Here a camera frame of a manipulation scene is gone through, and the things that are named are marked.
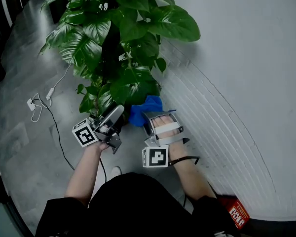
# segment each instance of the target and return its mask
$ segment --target wrist strap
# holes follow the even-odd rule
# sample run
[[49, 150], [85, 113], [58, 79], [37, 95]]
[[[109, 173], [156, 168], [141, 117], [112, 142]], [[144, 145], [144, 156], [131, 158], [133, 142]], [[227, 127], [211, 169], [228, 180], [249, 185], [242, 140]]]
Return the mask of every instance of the wrist strap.
[[182, 160], [187, 160], [187, 159], [196, 159], [195, 161], [195, 165], [197, 164], [198, 160], [200, 159], [199, 156], [184, 156], [184, 157], [181, 157], [179, 159], [176, 159], [176, 160], [172, 160], [168, 163], [168, 166], [172, 166], [176, 163], [178, 163], [179, 161], [182, 161]]

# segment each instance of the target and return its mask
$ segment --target white wall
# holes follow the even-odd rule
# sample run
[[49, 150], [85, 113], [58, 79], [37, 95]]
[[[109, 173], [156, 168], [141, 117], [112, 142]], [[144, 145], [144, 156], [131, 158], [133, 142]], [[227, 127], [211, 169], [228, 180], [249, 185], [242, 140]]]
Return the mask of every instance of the white wall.
[[3, 5], [3, 9], [4, 9], [4, 13], [5, 13], [5, 16], [6, 16], [6, 19], [9, 23], [9, 26], [11, 27], [12, 26], [12, 20], [10, 18], [10, 13], [9, 13], [9, 10], [8, 10], [8, 7], [6, 5], [6, 1], [5, 0], [2, 0], [2, 5]]
[[296, 220], [296, 0], [175, 1], [202, 37], [163, 41], [163, 101], [219, 193], [252, 218]]

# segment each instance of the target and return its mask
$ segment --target forearm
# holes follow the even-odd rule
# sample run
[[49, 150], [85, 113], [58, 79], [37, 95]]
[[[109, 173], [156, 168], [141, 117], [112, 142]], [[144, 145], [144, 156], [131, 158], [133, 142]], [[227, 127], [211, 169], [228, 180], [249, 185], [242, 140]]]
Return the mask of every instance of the forearm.
[[[170, 145], [169, 156], [170, 160], [187, 156], [183, 143], [177, 142], [174, 145]], [[205, 176], [198, 170], [192, 160], [179, 161], [174, 164], [174, 168], [179, 175], [185, 194], [190, 198], [198, 200], [203, 196], [216, 197]]]
[[98, 172], [101, 150], [89, 146], [76, 167], [65, 193], [65, 197], [75, 198], [88, 206]]

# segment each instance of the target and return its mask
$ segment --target shoe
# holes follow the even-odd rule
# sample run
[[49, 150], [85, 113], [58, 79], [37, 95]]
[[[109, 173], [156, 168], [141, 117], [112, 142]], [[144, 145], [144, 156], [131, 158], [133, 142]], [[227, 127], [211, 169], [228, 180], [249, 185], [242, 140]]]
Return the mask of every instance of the shoe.
[[122, 175], [122, 171], [120, 170], [120, 167], [114, 167], [111, 171], [111, 179], [120, 175]]

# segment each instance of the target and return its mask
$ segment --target gray tile floor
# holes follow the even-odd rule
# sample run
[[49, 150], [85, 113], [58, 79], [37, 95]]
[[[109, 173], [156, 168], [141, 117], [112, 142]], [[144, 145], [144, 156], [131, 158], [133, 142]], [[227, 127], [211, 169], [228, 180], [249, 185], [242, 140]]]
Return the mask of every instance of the gray tile floor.
[[[39, 122], [33, 123], [32, 112], [26, 104], [37, 92], [45, 99], [67, 68], [57, 50], [48, 50], [38, 56], [46, 36], [56, 27], [49, 9], [40, 12], [43, 1], [29, 0], [18, 15], [2, 55], [7, 74], [0, 83], [0, 170], [9, 194], [33, 233], [47, 200], [64, 195], [73, 173], [62, 156], [50, 113], [44, 109]], [[74, 77], [70, 69], [56, 87], [51, 107], [65, 154], [73, 166], [77, 165], [83, 149], [71, 130], [86, 117], [78, 111], [81, 96], [75, 89], [79, 83], [88, 85], [87, 81]], [[142, 168], [144, 138], [141, 128], [130, 124], [123, 127], [123, 144], [116, 155], [112, 155], [111, 149], [102, 154], [107, 174], [117, 165], [123, 173], [146, 173], [181, 201], [183, 191], [173, 169]], [[99, 168], [94, 192], [103, 182], [103, 170]]]

